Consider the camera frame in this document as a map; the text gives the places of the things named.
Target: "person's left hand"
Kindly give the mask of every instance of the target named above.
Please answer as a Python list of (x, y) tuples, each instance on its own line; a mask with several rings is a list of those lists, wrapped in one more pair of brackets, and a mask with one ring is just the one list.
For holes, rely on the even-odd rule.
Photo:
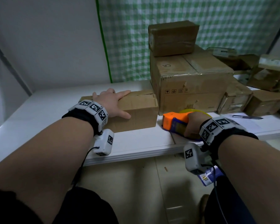
[(106, 111), (109, 114), (109, 117), (119, 116), (125, 119), (129, 119), (131, 118), (131, 115), (123, 110), (120, 110), (117, 106), (117, 103), (121, 98), (123, 98), (130, 92), (130, 90), (125, 90), (115, 93), (114, 89), (109, 88), (107, 91), (101, 92), (100, 95), (97, 95), (96, 92), (93, 92), (92, 99), (105, 107)]

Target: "green checkered curtain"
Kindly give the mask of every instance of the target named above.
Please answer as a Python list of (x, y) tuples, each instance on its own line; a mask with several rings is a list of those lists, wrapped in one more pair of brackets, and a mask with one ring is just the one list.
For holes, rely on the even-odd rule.
[(280, 0), (98, 0), (113, 82), (150, 79), (148, 25), (190, 20), (202, 48), (265, 52), (280, 24)]

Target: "black pants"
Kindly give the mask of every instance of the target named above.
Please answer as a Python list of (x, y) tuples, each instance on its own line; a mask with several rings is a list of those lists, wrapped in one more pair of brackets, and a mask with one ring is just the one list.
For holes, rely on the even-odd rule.
[[(217, 178), (217, 193), (228, 224), (256, 224), (247, 207), (225, 176)], [(67, 192), (53, 224), (108, 223), (117, 224), (116, 215), (106, 201), (95, 192), (74, 187)], [(214, 190), (205, 208), (205, 223), (225, 224)]]

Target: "beige floor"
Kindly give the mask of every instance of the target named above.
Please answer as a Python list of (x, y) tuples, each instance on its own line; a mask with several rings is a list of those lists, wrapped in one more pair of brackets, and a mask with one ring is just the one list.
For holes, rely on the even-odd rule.
[[(280, 139), (267, 142), (280, 150)], [(213, 187), (187, 172), (180, 154), (88, 166), (79, 186), (109, 202), (120, 224), (195, 223), (197, 204)]]

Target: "table top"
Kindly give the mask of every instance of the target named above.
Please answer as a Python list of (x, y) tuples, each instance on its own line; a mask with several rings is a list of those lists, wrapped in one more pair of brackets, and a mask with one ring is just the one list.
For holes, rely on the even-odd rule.
[[(41, 130), (60, 119), (68, 108), (78, 102), (80, 97), (92, 95), (94, 91), (100, 93), (110, 87), (116, 92), (152, 89), (150, 81), (143, 80), (37, 91), (0, 127), (0, 161)], [(213, 117), (218, 116), (216, 113), (209, 114)], [(157, 124), (153, 128), (115, 133), (111, 154), (100, 157), (90, 152), (85, 165), (182, 152), (183, 146), (189, 143), (189, 140), (164, 131), (161, 128), (161, 121), (162, 117), (158, 116)], [(265, 116), (262, 120), (249, 121), (249, 123), (239, 123), (247, 124), (245, 127), (248, 130), (250, 127), (253, 128), (259, 139), (269, 140), (280, 137), (280, 115)]]

